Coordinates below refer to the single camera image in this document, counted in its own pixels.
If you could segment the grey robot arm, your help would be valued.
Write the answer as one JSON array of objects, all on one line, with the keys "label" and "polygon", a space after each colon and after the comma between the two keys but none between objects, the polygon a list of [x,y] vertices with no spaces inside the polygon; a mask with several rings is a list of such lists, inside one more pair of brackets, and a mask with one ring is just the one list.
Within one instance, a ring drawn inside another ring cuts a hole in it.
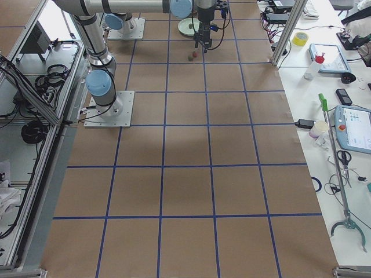
[{"label": "grey robot arm", "polygon": [[114,82],[117,64],[104,42],[97,16],[73,15],[72,19],[88,53],[91,72],[85,83],[97,113],[105,117],[115,115],[121,109]]},{"label": "grey robot arm", "polygon": [[212,45],[210,23],[214,20],[216,10],[226,18],[228,3],[225,1],[55,1],[63,11],[71,14],[77,24],[83,44],[91,55],[101,57],[107,51],[103,41],[97,13],[171,13],[183,19],[196,9],[200,21],[195,41],[202,44],[205,50]]}]

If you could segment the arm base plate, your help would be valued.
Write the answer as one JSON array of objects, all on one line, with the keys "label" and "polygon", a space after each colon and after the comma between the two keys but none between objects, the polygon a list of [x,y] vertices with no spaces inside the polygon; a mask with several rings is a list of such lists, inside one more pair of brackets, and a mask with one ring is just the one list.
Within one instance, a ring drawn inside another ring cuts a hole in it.
[{"label": "arm base plate", "polygon": [[116,19],[107,23],[110,29],[108,32],[108,40],[111,41],[128,41],[142,39],[144,35],[145,18],[132,17],[130,20],[123,21]]},{"label": "arm base plate", "polygon": [[134,103],[134,91],[117,91],[117,97],[112,107],[103,113],[103,107],[88,110],[84,121],[86,128],[130,128]]}]

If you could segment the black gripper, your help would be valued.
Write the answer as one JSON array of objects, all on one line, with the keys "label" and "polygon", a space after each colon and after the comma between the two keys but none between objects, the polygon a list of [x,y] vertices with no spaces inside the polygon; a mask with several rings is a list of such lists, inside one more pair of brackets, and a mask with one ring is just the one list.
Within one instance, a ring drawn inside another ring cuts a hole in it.
[{"label": "black gripper", "polygon": [[201,17],[198,20],[199,28],[194,34],[195,48],[197,49],[198,46],[201,45],[204,48],[203,52],[207,53],[207,48],[211,48],[212,46],[212,38],[210,37],[210,23],[212,18]]}]

